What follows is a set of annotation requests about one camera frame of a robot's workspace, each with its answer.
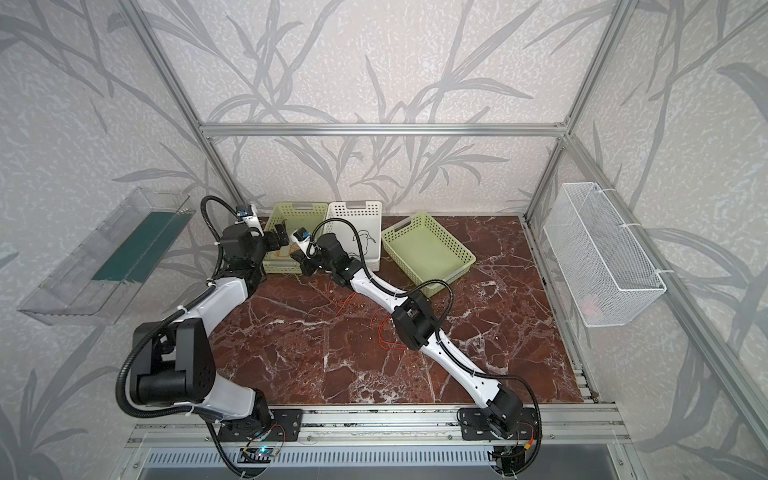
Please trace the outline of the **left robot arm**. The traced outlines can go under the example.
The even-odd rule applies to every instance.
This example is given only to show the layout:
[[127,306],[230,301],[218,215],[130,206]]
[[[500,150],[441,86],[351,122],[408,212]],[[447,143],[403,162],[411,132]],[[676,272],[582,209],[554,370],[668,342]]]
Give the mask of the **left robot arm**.
[[247,222],[218,240],[222,268],[206,289],[166,319],[134,331],[133,347],[119,370],[115,396],[134,418],[197,414],[208,422],[269,422],[263,394],[217,373],[210,337],[263,280],[267,253],[288,244],[285,226],[263,232]]

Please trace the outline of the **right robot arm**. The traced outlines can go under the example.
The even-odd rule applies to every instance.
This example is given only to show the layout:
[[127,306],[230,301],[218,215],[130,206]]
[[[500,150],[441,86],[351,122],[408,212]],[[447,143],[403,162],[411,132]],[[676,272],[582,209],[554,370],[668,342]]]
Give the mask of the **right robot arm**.
[[303,274],[311,276],[322,270],[337,285],[382,307],[390,314],[401,344],[442,366],[470,394],[495,436],[507,439],[512,435],[522,414],[522,400],[479,369],[448,339],[440,318],[420,290],[405,291],[388,284],[372,273],[364,261],[347,253],[333,233],[314,239],[300,228],[289,239],[291,257],[299,262]]

